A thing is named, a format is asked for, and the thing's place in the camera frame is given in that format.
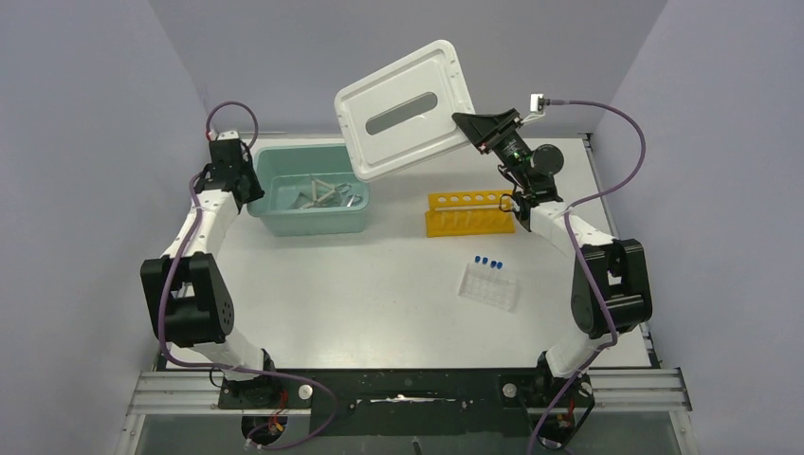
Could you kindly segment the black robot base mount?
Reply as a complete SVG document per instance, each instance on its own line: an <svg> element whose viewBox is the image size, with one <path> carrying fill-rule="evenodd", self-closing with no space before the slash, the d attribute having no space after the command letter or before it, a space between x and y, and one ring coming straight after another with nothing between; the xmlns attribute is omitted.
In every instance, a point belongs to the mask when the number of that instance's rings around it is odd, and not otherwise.
<svg viewBox="0 0 804 455"><path fill-rule="evenodd" d="M316 437L534 435L570 444L596 401L587 374L568 381L531 368L283 370L218 385L218 407L242 410L254 447Z"/></svg>

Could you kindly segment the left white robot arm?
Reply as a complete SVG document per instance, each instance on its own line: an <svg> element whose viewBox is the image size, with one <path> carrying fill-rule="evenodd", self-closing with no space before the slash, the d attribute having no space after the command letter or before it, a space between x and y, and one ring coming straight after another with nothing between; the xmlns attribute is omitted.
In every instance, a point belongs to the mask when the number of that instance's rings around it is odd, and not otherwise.
<svg viewBox="0 0 804 455"><path fill-rule="evenodd" d="M266 353L234 326L234 303L216 261L228 229L261 198L250 149L234 131L210 144L210 161L190 182L191 206L172 243L144 261L139 275L160 351L173 347L203 357L203 367L229 381L248 381L265 368Z"/></svg>

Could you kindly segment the metal crucible tongs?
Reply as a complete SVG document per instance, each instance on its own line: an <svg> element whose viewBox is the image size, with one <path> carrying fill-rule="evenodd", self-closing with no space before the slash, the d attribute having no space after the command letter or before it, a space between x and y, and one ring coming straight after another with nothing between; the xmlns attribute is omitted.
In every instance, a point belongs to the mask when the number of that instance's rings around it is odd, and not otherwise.
<svg viewBox="0 0 804 455"><path fill-rule="evenodd" d="M359 183L342 183L335 187L336 207L351 208L359 206L364 200L364 185Z"/></svg>

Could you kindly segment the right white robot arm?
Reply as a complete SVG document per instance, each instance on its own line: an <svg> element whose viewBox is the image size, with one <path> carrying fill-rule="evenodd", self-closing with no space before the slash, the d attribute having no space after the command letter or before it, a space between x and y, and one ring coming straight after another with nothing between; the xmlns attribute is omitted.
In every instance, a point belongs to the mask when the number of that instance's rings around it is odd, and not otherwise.
<svg viewBox="0 0 804 455"><path fill-rule="evenodd" d="M509 212L520 225L574 261L570 309L575 325L544 353L547 370L533 379L538 400L557 404L571 391L570 377L651 316L644 249L574 214L557 190L563 152L553 144L530 148L519 133L523 120L517 110L451 118L479 153L499 159L500 174L514 185Z"/></svg>

